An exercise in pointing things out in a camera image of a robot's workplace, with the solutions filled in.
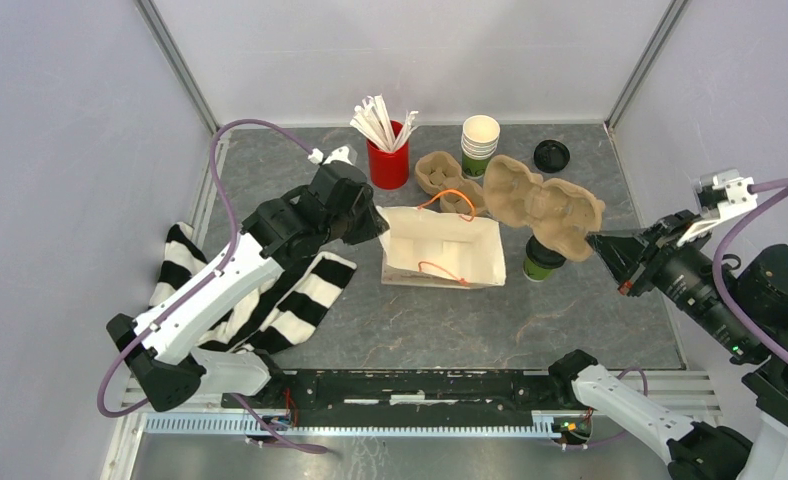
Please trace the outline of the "brown pulp cup carrier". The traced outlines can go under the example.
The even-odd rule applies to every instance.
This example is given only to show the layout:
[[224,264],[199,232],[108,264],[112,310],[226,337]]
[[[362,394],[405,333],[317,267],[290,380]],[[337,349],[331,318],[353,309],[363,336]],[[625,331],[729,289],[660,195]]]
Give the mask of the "brown pulp cup carrier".
[[483,192],[495,220],[530,228],[544,247],[570,261],[583,262],[593,254],[586,237],[601,230],[605,202],[586,188],[546,179],[516,159],[497,155],[483,175]]

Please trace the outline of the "beige paper gift bag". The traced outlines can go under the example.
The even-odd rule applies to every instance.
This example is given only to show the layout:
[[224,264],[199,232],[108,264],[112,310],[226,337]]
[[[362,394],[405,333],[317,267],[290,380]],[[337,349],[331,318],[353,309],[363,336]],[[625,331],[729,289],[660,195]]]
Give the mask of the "beige paper gift bag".
[[[455,195],[469,212],[439,213],[432,201]],[[417,207],[379,207],[389,229],[379,236],[384,285],[481,289],[506,283],[499,223],[479,217],[471,200],[445,189]]]

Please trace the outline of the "black plastic cup lid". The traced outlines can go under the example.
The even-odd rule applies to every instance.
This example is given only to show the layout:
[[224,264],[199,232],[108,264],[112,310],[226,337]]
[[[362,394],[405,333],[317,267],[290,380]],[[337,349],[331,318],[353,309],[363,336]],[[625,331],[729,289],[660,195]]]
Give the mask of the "black plastic cup lid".
[[535,236],[526,243],[526,258],[533,265],[547,270],[558,269],[567,261],[564,255],[547,248]]

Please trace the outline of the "green paper coffee cup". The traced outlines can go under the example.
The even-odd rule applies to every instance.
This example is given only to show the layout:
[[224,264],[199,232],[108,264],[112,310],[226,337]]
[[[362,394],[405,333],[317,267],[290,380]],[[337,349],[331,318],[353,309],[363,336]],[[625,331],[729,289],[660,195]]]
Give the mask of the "green paper coffee cup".
[[533,282],[543,282],[553,273],[552,268],[546,268],[525,257],[523,261],[523,272],[526,278]]

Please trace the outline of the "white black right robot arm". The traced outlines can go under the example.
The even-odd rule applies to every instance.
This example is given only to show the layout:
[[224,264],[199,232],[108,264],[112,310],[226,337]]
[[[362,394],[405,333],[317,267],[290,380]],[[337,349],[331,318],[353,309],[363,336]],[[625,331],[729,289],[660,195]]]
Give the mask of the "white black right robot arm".
[[695,221],[681,211],[645,229],[591,233],[587,242],[619,292],[660,291],[722,346],[751,365],[761,428],[749,440],[669,411],[576,350],[549,368],[547,392],[561,408],[578,403],[604,414],[653,451],[674,479],[788,479],[788,245],[765,248],[733,275],[679,238]]

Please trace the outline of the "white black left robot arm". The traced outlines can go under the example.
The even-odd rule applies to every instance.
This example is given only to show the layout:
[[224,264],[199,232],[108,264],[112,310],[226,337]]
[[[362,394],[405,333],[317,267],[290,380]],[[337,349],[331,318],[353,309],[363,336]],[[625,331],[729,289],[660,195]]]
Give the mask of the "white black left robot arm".
[[260,407],[276,405],[283,379],[254,353],[203,350],[200,337],[244,297],[340,240],[356,245],[385,232],[373,187],[352,164],[328,160],[307,185],[260,204],[227,247],[169,299],[131,317],[119,313],[106,330],[157,412],[197,393],[237,393]]

